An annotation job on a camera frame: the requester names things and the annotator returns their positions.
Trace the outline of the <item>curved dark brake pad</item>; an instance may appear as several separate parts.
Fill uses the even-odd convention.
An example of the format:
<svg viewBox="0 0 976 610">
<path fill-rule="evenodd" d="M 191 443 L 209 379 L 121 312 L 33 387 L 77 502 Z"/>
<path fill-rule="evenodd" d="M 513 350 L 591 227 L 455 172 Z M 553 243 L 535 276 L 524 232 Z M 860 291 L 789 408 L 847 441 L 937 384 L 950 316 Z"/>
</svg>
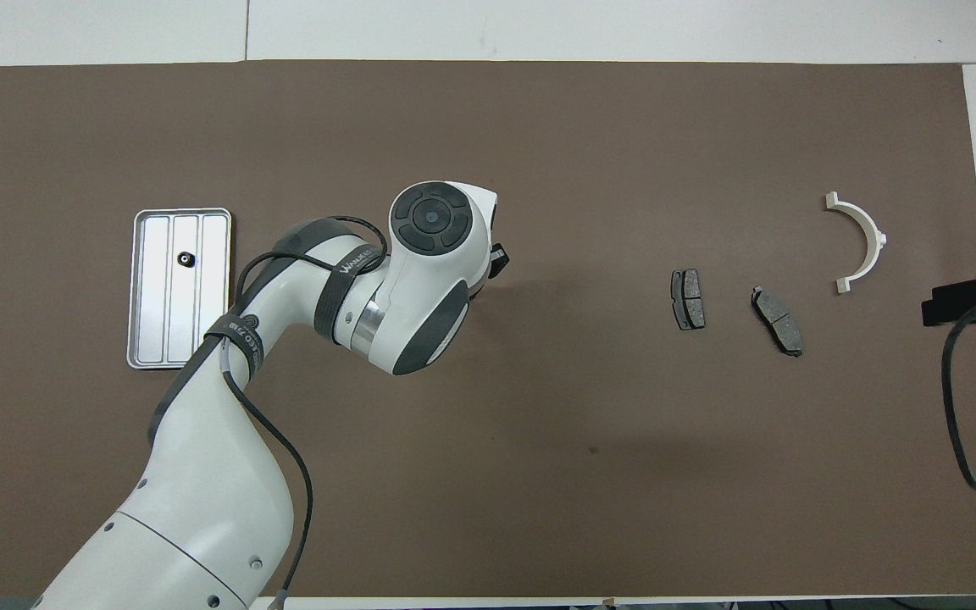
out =
<svg viewBox="0 0 976 610">
<path fill-rule="evenodd" d="M 803 355 L 801 327 L 776 295 L 762 286 L 755 286 L 751 294 L 751 307 L 783 355 Z"/>
</svg>

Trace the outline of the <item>silver metal tray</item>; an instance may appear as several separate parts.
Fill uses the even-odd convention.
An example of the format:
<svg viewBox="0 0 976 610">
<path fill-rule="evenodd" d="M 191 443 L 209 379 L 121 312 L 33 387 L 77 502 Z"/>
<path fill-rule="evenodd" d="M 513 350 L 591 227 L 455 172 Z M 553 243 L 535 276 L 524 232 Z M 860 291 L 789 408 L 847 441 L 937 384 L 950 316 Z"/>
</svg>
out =
<svg viewBox="0 0 976 610">
<path fill-rule="evenodd" d="M 232 213 L 225 208 L 150 208 L 136 213 L 125 361 L 133 369 L 180 369 L 231 295 Z M 194 268 L 175 262 L 197 256 Z"/>
</svg>

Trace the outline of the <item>brown table mat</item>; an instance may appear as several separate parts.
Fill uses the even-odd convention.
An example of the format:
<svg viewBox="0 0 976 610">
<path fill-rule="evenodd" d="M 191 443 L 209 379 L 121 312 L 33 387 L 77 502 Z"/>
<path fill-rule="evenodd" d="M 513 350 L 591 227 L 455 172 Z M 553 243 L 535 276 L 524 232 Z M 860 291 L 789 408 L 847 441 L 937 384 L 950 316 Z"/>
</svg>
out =
<svg viewBox="0 0 976 610">
<path fill-rule="evenodd" d="M 976 593 L 919 320 L 976 278 L 960 67 L 307 61 L 0 67 L 0 595 L 140 481 L 174 374 L 125 362 L 136 213 L 227 208 L 243 266 L 426 179 L 496 191 L 511 258 L 453 347 L 395 378 L 293 328 L 248 387 L 313 475 L 294 595 Z M 829 191 L 888 238 L 845 295 Z"/>
</svg>

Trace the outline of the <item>rectangular dark brake pad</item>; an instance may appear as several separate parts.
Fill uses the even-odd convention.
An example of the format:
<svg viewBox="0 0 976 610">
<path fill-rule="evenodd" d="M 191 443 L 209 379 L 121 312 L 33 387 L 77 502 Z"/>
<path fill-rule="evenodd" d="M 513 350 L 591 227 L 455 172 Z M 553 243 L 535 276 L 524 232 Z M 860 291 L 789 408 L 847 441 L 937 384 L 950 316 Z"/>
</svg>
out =
<svg viewBox="0 0 976 610">
<path fill-rule="evenodd" d="M 700 275 L 695 268 L 676 269 L 671 275 L 670 296 L 675 323 L 681 330 L 706 327 Z"/>
</svg>

